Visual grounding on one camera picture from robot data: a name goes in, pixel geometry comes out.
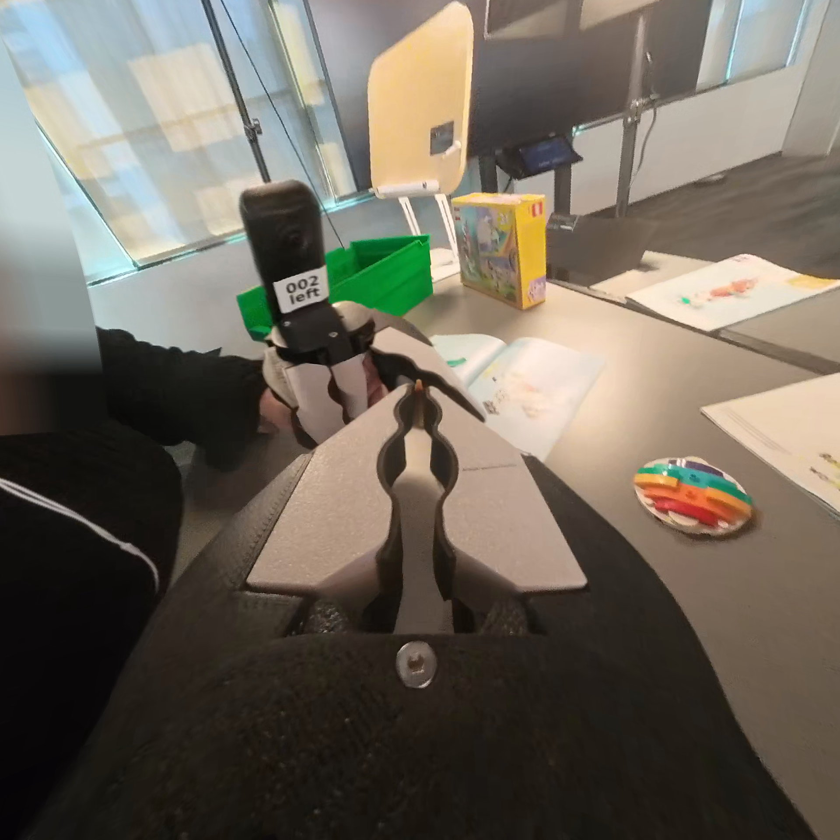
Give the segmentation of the white instruction booklet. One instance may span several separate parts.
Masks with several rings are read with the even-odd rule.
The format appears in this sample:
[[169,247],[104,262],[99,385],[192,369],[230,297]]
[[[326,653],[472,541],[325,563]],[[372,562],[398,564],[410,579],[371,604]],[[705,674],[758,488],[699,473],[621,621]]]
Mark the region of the white instruction booklet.
[[839,516],[839,374],[700,409],[721,431]]
[[627,300],[666,320],[715,332],[839,287],[755,255],[737,255],[631,292]]

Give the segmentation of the round rainbow lego disc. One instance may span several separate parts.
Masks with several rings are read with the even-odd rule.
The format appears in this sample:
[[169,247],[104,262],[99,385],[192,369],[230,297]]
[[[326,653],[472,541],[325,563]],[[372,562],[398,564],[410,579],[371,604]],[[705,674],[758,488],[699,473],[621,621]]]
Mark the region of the round rainbow lego disc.
[[698,456],[649,461],[633,475],[633,490],[651,517],[693,538],[728,538],[754,519],[742,485]]

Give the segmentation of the green plastic bin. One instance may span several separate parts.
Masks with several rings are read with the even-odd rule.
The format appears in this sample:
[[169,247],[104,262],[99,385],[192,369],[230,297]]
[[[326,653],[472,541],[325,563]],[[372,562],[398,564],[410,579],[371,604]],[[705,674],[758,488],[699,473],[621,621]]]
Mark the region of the green plastic bin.
[[330,300],[406,315],[433,294],[430,237],[358,240],[327,253]]

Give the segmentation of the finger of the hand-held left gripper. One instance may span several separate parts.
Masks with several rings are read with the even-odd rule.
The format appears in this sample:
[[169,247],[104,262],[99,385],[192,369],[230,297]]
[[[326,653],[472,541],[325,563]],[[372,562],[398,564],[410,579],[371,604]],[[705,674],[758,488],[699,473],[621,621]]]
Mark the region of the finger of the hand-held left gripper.
[[374,334],[371,357],[388,391],[395,390],[399,384],[420,381],[446,394],[479,421],[486,421],[483,406],[432,344],[389,327]]

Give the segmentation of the black display screen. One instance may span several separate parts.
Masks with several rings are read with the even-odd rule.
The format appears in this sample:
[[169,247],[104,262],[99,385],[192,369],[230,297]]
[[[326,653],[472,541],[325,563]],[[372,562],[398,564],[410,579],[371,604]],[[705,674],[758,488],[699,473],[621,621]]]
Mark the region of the black display screen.
[[641,17],[653,62],[644,91],[669,99],[696,89],[709,1],[465,4],[476,31],[470,157],[620,115]]

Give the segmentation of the yellow lego box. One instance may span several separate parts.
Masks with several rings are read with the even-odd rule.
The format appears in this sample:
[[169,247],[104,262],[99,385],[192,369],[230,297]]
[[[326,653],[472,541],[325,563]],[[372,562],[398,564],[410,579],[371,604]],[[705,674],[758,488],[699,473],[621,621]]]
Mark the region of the yellow lego box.
[[542,194],[471,193],[454,198],[461,284],[520,311],[543,304],[545,205]]

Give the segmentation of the large window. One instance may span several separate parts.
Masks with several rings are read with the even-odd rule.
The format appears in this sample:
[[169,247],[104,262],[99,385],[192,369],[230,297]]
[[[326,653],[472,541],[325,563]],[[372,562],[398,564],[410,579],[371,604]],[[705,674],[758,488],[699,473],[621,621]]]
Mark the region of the large window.
[[358,192],[303,2],[14,1],[2,43],[88,284],[229,240],[270,179]]

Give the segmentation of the small black tablet device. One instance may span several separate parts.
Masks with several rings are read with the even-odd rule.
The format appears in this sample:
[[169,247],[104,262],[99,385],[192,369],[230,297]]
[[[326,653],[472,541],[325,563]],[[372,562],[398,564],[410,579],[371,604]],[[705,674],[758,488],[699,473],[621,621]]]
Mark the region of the small black tablet device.
[[552,133],[540,140],[519,143],[496,153],[496,164],[513,181],[522,181],[546,172],[583,162],[567,134]]

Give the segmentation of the open light blue instruction booklet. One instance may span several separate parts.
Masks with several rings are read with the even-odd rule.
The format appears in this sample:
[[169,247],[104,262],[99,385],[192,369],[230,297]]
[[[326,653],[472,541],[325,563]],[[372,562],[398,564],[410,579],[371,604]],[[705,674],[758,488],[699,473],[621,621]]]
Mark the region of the open light blue instruction booklet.
[[602,357],[539,338],[435,335],[432,345],[483,407],[486,424],[544,461],[605,367]]

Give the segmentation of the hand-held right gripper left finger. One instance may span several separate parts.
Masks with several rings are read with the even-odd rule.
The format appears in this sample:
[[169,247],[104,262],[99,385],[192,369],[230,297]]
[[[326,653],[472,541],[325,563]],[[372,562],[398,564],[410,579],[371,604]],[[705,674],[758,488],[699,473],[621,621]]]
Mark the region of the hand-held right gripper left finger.
[[403,597],[394,484],[406,468],[413,385],[400,385],[318,446],[256,557],[247,587],[336,604],[390,632]]

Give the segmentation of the black angular box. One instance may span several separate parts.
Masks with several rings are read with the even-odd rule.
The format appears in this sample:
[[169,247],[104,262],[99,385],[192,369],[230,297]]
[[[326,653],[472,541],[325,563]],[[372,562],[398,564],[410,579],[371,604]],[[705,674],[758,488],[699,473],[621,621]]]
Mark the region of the black angular box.
[[583,288],[635,270],[658,223],[640,217],[552,213],[546,225],[547,279]]

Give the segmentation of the person's left forearm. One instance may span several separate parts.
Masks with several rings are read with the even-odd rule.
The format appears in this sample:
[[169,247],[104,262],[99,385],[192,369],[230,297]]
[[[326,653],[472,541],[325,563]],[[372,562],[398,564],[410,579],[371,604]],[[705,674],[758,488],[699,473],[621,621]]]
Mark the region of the person's left forearm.
[[220,471],[240,466],[257,440],[266,390],[261,363],[165,348],[97,328],[108,414],[155,443],[189,443]]

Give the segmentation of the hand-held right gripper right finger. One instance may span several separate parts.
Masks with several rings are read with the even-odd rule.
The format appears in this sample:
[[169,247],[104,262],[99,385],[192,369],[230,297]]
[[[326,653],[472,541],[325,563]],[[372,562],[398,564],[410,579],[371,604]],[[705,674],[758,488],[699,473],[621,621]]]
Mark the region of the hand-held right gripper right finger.
[[437,495],[432,569],[442,630],[472,632],[495,605],[582,592],[587,578],[524,454],[444,393],[420,391]]

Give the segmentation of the person's black striped pants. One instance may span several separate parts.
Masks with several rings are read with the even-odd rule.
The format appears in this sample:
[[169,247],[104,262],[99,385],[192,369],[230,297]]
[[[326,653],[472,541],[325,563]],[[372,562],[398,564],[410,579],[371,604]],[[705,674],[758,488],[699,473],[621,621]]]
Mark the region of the person's black striped pants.
[[179,469],[117,423],[1,443],[1,831],[32,822],[172,577]]

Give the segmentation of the beige chair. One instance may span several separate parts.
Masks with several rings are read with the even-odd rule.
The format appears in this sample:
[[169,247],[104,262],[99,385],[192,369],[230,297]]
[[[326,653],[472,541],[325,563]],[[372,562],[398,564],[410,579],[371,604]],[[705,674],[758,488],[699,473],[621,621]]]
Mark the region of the beige chair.
[[435,200],[448,246],[430,250],[434,283],[460,272],[449,197],[467,167],[474,43],[469,8],[449,3],[380,54],[369,74],[371,192],[399,202],[414,236],[421,228],[411,200]]

